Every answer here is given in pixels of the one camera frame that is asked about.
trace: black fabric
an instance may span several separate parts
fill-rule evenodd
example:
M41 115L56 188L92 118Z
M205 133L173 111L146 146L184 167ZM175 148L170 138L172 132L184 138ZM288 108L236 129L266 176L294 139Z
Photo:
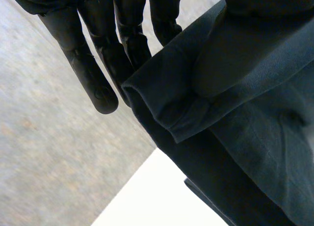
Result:
M314 0L226 0L229 10L242 16L276 17L314 7Z
M314 226L314 151L303 134L303 127L314 121L314 21L211 102L193 93L190 75L224 6L222 0L195 21L123 88L157 146L206 196L214 183L204 154L211 142L203 130L220 141L290 220L298 226ZM236 208L232 198L216 194L215 205L228 218L241 215L230 209Z

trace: hand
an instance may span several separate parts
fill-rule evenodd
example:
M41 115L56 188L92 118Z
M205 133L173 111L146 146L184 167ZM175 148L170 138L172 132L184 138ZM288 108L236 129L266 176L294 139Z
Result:
M82 32L78 11L89 30L95 48L122 99L129 101L122 83L150 57L147 38L141 23L146 0L16 0L27 12L38 14L51 35L59 43L95 108L109 114L118 107L118 99L97 65ZM169 0L170 7L151 0L154 30L165 45L182 29L175 20L180 0ZM118 29L116 35L114 3Z

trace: gray concrete floor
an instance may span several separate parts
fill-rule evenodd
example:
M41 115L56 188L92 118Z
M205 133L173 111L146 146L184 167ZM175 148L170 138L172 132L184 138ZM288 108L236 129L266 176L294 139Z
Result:
M178 22L218 1L182 0ZM90 225L155 145L121 99L111 115L93 108L36 16L14 0L0 13L0 226ZM156 53L148 4L143 27Z

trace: floor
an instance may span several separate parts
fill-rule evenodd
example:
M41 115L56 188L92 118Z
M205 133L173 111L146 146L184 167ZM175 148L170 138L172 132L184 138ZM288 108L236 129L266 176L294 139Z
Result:
M92 226L227 226L190 191L185 179L156 149Z
M218 1L182 0L179 24ZM93 108L36 16L14 0L0 0L0 13L0 226L91 225L155 145L120 98L111 115Z

